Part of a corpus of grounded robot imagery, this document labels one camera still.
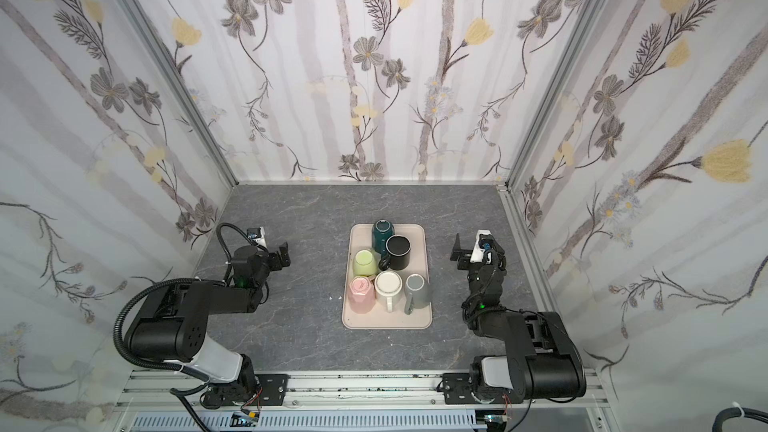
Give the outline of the grey mug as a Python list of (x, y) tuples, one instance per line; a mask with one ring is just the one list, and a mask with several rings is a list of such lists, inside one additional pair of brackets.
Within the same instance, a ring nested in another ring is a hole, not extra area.
[(420, 274), (409, 275), (404, 284), (404, 313), (411, 315), (415, 310), (427, 308), (431, 304), (431, 291), (428, 280)]

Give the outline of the white cream mug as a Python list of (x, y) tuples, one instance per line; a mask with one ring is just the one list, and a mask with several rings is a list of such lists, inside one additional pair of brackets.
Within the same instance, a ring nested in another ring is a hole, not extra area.
[(393, 313), (401, 298), (403, 281), (397, 272), (380, 272), (374, 280), (378, 303), (388, 313)]

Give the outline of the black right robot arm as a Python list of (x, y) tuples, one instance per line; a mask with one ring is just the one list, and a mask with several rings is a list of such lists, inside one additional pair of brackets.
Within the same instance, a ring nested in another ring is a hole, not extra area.
[(469, 295), (462, 320), (476, 336), (498, 340), (502, 355), (477, 356), (466, 374), (446, 373), (440, 387), (448, 404), (518, 404), (545, 399), (568, 403), (585, 395), (587, 379), (578, 348), (559, 314), (513, 310), (501, 303), (506, 253), (487, 230), (470, 248), (456, 237), (450, 260), (467, 273)]

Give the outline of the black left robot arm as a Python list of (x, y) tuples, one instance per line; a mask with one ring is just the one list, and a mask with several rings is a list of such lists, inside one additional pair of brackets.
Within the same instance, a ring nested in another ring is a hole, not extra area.
[(283, 242), (270, 250), (262, 227), (243, 230), (221, 222), (215, 236), (226, 258), (221, 279), (157, 282), (126, 303), (112, 331), (114, 347), (128, 363), (201, 382), (188, 391), (171, 391), (187, 409), (187, 397), (195, 393), (207, 409), (261, 399), (264, 385), (252, 360), (211, 338), (209, 317), (256, 312), (270, 296), (270, 274), (291, 265), (289, 245)]

